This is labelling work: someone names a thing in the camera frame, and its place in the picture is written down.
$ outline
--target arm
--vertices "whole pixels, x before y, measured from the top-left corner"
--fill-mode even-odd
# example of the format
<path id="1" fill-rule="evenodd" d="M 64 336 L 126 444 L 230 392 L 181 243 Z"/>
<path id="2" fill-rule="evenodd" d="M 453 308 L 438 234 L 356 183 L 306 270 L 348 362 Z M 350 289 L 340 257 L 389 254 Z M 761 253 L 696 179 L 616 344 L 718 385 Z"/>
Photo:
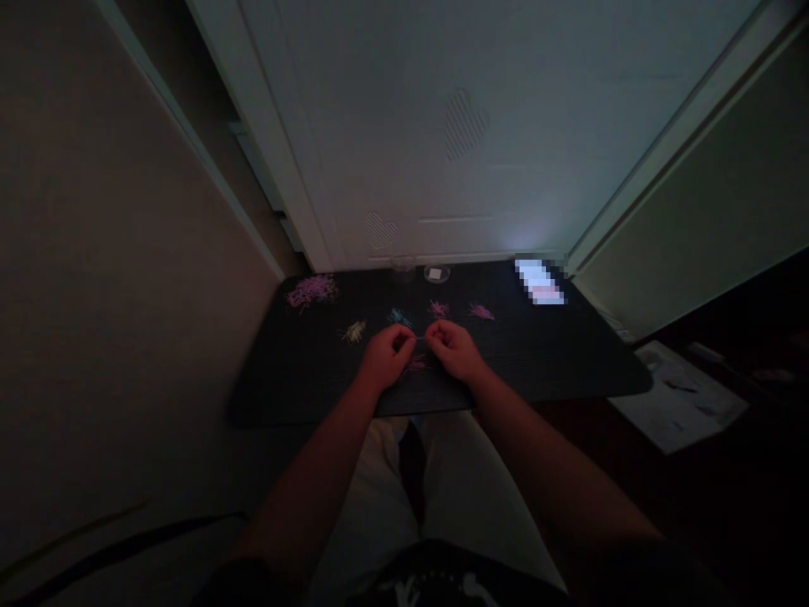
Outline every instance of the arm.
<path id="1" fill-rule="evenodd" d="M 489 369 L 464 328 L 439 320 L 427 329 L 426 342 L 471 389 L 480 424 L 534 520 L 578 577 L 611 545 L 661 537 L 607 475 Z"/>
<path id="2" fill-rule="evenodd" d="M 413 331 L 392 325 L 368 343 L 354 382 L 281 474 L 230 558 L 263 558 L 288 587 L 302 589 L 331 535 L 382 392 L 415 348 Z"/>

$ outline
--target door frame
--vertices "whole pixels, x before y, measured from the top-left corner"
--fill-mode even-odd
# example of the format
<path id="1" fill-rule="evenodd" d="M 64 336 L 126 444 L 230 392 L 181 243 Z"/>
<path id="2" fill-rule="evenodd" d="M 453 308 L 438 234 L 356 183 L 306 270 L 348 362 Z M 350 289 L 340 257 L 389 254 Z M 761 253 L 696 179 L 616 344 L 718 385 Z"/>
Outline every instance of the door frame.
<path id="1" fill-rule="evenodd" d="M 317 272 L 346 269 L 336 216 L 325 196 L 317 148 L 275 0 L 267 3 L 272 66 L 262 65 L 238 0 L 186 2 L 276 182 L 310 266 Z M 578 242 L 570 251 L 555 252 L 554 257 L 566 258 L 568 272 L 577 273 L 589 263 L 783 50 L 780 37 L 797 21 L 804 4 L 765 0 L 758 5 Z M 497 251 L 484 257 L 501 259 L 510 253 Z M 419 255 L 419 260 L 430 261 L 433 256 L 446 257 Z"/>

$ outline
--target heart-shaped embossing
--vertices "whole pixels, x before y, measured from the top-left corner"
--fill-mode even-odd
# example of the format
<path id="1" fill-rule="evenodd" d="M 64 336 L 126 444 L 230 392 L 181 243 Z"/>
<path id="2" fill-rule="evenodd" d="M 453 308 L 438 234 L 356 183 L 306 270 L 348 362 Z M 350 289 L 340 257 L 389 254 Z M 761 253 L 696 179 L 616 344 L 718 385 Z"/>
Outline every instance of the heart-shaped embossing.
<path id="1" fill-rule="evenodd" d="M 444 146 L 447 160 L 461 159 L 489 130 L 489 112 L 473 110 L 466 89 L 457 89 L 447 101 L 444 114 Z"/>
<path id="2" fill-rule="evenodd" d="M 365 216 L 365 229 L 374 249 L 384 249 L 394 243 L 396 236 L 399 235 L 399 227 L 395 223 L 386 222 L 376 213 L 368 213 Z"/>

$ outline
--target clear plastic cup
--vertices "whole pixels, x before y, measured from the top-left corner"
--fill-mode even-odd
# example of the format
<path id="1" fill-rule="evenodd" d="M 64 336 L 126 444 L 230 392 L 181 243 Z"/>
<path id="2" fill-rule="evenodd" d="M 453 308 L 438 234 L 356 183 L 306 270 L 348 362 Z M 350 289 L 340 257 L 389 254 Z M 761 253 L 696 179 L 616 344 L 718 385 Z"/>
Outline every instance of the clear plastic cup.
<path id="1" fill-rule="evenodd" d="M 413 282 L 415 278 L 415 257 L 413 255 L 396 255 L 390 258 L 394 282 Z"/>

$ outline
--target hand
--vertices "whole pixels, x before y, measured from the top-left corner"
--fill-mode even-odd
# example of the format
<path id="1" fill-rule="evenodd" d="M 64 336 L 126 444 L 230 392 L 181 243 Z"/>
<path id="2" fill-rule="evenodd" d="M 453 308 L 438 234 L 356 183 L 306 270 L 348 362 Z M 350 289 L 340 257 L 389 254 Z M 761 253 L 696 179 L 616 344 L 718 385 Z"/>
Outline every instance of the hand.
<path id="1" fill-rule="evenodd" d="M 427 328 L 425 340 L 447 372 L 466 384 L 488 367 L 475 346 L 472 336 L 462 326 L 437 320 Z"/>
<path id="2" fill-rule="evenodd" d="M 415 334 L 403 325 L 379 331 L 365 349 L 355 382 L 379 397 L 399 379 L 415 349 Z"/>

